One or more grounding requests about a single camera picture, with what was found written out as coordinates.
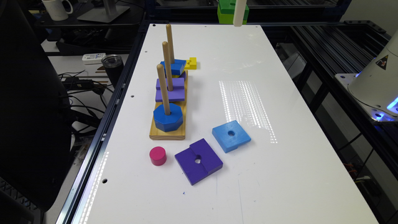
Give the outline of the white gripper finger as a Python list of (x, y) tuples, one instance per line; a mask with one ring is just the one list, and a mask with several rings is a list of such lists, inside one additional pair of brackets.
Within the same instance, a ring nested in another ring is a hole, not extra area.
[(244, 20), (247, 0), (236, 0), (234, 8), (233, 25), (241, 27)]

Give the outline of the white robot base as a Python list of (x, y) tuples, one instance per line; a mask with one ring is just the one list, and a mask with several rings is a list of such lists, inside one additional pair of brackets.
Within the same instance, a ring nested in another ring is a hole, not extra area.
[(359, 73), (337, 73), (340, 85), (375, 122), (397, 121), (397, 34)]

